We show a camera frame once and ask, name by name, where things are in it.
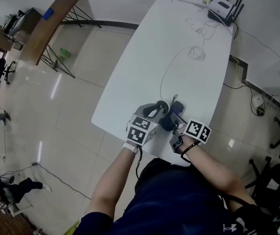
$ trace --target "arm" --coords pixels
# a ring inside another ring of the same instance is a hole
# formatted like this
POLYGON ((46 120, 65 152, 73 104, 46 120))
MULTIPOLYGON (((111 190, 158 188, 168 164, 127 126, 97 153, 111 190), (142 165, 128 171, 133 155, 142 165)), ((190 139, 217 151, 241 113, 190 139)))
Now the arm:
MULTIPOLYGON (((182 136, 184 151, 195 140, 187 135, 182 136)), ((199 145, 187 151, 187 157, 200 173, 219 191, 236 196, 249 204, 255 205, 254 200, 249 196, 241 179, 229 168, 208 155, 199 145)), ((236 211, 242 205, 235 201, 229 201, 231 211, 236 211)))
POLYGON ((96 185, 88 213, 102 212, 112 219, 115 207, 125 187, 135 153, 123 148, 96 185))

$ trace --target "tile floor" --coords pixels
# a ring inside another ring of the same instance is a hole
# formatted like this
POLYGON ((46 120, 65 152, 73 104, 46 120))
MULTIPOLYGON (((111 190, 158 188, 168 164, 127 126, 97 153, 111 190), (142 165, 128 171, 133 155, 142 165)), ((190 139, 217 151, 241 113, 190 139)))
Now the tile floor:
MULTIPOLYGON (((12 121, 0 123, 0 173, 19 170, 40 160, 42 166, 58 175, 73 188, 92 196, 101 175, 119 153, 122 141, 91 123, 91 117, 119 57, 134 31, 103 27, 63 27, 51 46, 66 48, 72 57, 66 61, 75 79, 55 72, 43 63, 35 67, 23 61, 16 64, 10 85, 0 85, 0 108, 8 110, 12 121)), ((8 62, 19 53, 11 52, 8 62)), ((240 69, 229 64, 225 83, 239 86, 240 69)), ((279 149, 270 150, 269 143, 280 136, 273 122, 280 111, 269 106, 263 117, 250 110, 248 88, 222 88, 213 116, 213 133, 205 149, 234 169, 248 183, 254 177, 248 161, 256 160, 262 169, 265 157, 279 163, 279 149)), ((140 171, 154 158, 144 153, 140 171)), ((122 216, 133 198, 136 183, 134 162, 127 185, 116 207, 115 219, 122 216)), ((31 177, 49 184, 52 192, 34 190, 19 208, 29 203, 26 214, 50 235, 63 234, 87 210, 89 200, 72 191, 39 166, 15 174, 16 183, 31 177)))

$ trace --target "white sneaker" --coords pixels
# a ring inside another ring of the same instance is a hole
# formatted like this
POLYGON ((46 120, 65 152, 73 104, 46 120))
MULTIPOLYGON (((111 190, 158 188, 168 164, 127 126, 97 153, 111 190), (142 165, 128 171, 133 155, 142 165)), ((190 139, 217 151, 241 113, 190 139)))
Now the white sneaker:
POLYGON ((49 185, 46 185, 45 183, 42 183, 43 184, 43 188, 42 189, 45 189, 46 191, 52 191, 51 187, 49 185))

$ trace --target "white table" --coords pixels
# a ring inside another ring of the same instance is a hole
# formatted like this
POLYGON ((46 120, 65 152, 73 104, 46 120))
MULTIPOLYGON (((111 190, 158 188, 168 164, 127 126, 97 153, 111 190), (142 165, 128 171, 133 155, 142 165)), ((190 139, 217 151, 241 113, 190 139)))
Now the white table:
MULTIPOLYGON (((227 69, 232 28, 227 29, 206 15, 189 3, 156 0, 112 73, 92 123, 126 140, 126 125, 136 109, 160 100, 166 73, 162 98, 171 102, 178 94, 177 100, 185 106, 182 117, 209 125, 227 69), (189 55, 192 47, 204 47, 205 58, 193 59, 189 55)), ((180 155, 172 152, 171 136, 171 132, 158 129, 143 151, 187 166, 180 155)))

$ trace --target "navy blue shirt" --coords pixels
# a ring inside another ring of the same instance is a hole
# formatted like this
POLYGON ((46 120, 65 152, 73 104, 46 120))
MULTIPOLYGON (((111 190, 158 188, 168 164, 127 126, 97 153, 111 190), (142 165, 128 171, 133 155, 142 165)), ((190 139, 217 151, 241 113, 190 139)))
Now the navy blue shirt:
POLYGON ((167 170, 137 189, 124 215, 116 222, 104 213, 89 213, 74 234, 237 235, 257 229, 252 212, 261 214, 252 205, 235 213, 229 211, 216 189, 197 173, 167 170))

